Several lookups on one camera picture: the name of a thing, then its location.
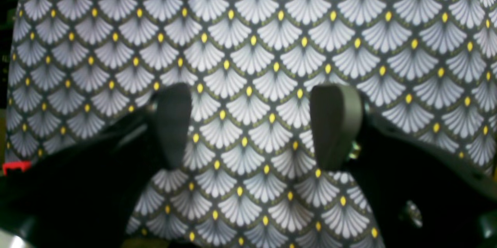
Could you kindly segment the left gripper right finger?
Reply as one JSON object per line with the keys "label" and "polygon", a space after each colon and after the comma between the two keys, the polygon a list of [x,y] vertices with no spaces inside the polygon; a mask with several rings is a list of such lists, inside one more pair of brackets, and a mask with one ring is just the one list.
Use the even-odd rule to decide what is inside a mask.
{"label": "left gripper right finger", "polygon": [[387,248],[496,247],[496,182],[482,170],[408,136],[355,87],[313,87],[309,112],[318,167],[353,176]]}

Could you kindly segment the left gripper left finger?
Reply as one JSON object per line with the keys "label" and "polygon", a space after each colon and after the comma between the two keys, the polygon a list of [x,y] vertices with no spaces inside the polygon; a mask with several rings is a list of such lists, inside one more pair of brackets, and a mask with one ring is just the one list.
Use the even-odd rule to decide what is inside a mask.
{"label": "left gripper left finger", "polygon": [[156,91],[96,135],[1,176],[2,248],[118,248],[140,195],[182,165],[192,97]]}

